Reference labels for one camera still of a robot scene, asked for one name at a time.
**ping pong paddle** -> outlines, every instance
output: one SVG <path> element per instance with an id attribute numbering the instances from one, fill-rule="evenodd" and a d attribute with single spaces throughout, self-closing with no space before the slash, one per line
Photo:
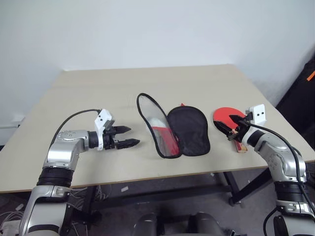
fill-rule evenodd
<path id="1" fill-rule="evenodd" d="M 235 128 L 237 127 L 237 124 L 232 121 L 229 115 L 239 115 L 240 117 L 245 117 L 245 115 L 231 107 L 221 107 L 219 109 L 216 109 L 215 112 L 213 113 L 213 121 L 221 121 L 224 124 L 226 124 L 228 127 L 232 129 L 233 133 L 236 133 Z M 243 145 L 242 143 L 239 143 L 238 141 L 235 141 L 235 146 L 237 149 L 237 152 L 239 153 L 244 153 L 247 151 L 247 147 Z"/>

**table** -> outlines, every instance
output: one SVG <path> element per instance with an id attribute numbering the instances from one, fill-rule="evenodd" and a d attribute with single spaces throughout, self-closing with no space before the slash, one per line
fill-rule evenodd
<path id="1" fill-rule="evenodd" d="M 141 92 L 152 96 L 166 113 L 181 103 L 199 108 L 208 120 L 210 152 L 162 159 L 136 108 Z M 266 108 L 265 126 L 286 137 L 305 161 L 314 161 L 312 148 L 234 65 L 63 72 L 0 152 L 0 192 L 31 190 L 56 129 L 69 115 L 90 108 L 106 108 L 114 115 L 115 125 L 132 128 L 117 138 L 141 142 L 128 149 L 82 153 L 72 186 L 267 167 L 252 148 L 245 154 L 237 153 L 212 122 L 212 113 L 219 107 L 244 111 L 261 103 Z M 82 114 L 64 128 L 93 130 L 95 116 Z"/>

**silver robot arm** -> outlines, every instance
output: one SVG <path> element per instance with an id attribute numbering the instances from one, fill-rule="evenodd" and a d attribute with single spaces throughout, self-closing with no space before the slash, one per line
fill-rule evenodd
<path id="1" fill-rule="evenodd" d="M 32 190 L 19 229 L 20 236 L 67 235 L 75 209 L 67 204 L 72 175 L 79 154 L 90 148 L 121 149 L 137 145 L 137 139 L 114 140 L 116 134 L 130 130 L 113 127 L 110 113 L 102 110 L 96 120 L 96 131 L 74 130 L 57 134 L 49 148 L 37 186 Z"/>
<path id="2" fill-rule="evenodd" d="M 246 114 L 245 118 L 230 115 L 238 124 L 236 128 L 238 133 L 232 133 L 223 122 L 214 123 L 229 140 L 237 140 L 254 147 L 254 151 L 267 162 L 277 193 L 276 210 L 281 213 L 274 218 L 276 236 L 315 235 L 314 212 L 299 186 L 307 191 L 306 166 L 302 156 L 298 151 L 294 151 L 298 159 L 301 181 L 299 182 L 295 158 L 288 145 L 278 136 L 264 133 L 252 126 L 264 125 L 266 121 L 264 105 L 250 107 Z"/>

